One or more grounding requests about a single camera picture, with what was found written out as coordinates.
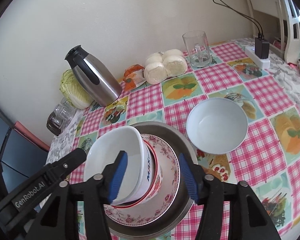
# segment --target orange package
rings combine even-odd
[[[124,91],[129,91],[141,86],[146,79],[143,77],[145,68],[139,64],[132,65],[124,71],[123,81],[126,83]]]

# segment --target power strip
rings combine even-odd
[[[269,57],[265,59],[259,58],[254,52],[254,46],[246,47],[245,53],[252,61],[260,68],[260,69],[267,69],[270,68],[270,60]]]

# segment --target table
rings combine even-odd
[[[213,61],[206,68],[188,66],[179,77],[122,92],[110,106],[95,103],[80,110],[69,128],[53,140],[47,163],[76,147],[87,153],[101,135],[136,122],[165,122],[187,137],[191,109],[207,98],[227,97],[247,114],[248,134],[237,149],[225,155],[209,155],[194,147],[198,163],[222,181],[246,180],[284,238],[300,221],[300,76],[273,53],[270,69],[260,70],[244,53],[244,47],[252,45],[253,39],[213,45]],[[74,170],[70,183],[82,182],[83,170],[84,164]],[[224,205],[222,240],[228,235],[229,206]],[[157,239],[194,239],[201,214],[202,206],[192,206],[171,232]],[[80,224],[83,234],[83,218]]]

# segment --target gray round tray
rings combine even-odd
[[[153,134],[162,138],[173,148],[177,156],[179,156],[180,153],[188,154],[191,156],[193,162],[198,164],[191,144],[186,137],[175,128],[161,122],[141,122],[133,124],[132,126],[137,128],[140,133]],[[107,217],[107,223],[111,233],[124,239],[142,240],[156,238],[169,232],[180,223],[189,212],[192,204],[193,200],[189,198],[186,185],[181,177],[175,200],[167,212],[156,221],[144,226],[129,227],[121,225]]]

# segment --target black cable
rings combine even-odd
[[[14,171],[16,171],[17,173],[19,173],[19,174],[21,174],[21,175],[23,175],[23,176],[29,178],[27,175],[23,174],[22,172],[17,171],[15,168],[12,168],[10,165],[8,165],[7,163],[5,163],[3,160],[1,160],[1,162],[2,162],[3,164],[7,165],[10,169],[13,169]]]
[[[233,9],[233,8],[231,8],[229,5],[227,5],[227,4],[226,4],[225,2],[223,2],[222,0],[220,0],[220,1],[221,1],[223,4],[217,3],[217,2],[215,2],[215,0],[212,0],[212,1],[213,1],[215,4],[224,6],[224,7],[226,7],[226,8],[229,8],[229,9],[235,11],[237,14],[239,14],[239,15],[241,15],[242,17],[246,18],[247,20],[251,21],[251,22],[257,27],[257,29],[258,29],[258,36],[263,36],[263,29],[262,29],[262,26],[261,26],[261,24],[260,24],[256,19],[254,19],[254,18],[252,18],[252,17],[250,17],[250,16],[247,16],[247,15],[245,15],[245,14],[243,14],[243,13],[241,13],[241,12],[239,12],[239,11]]]

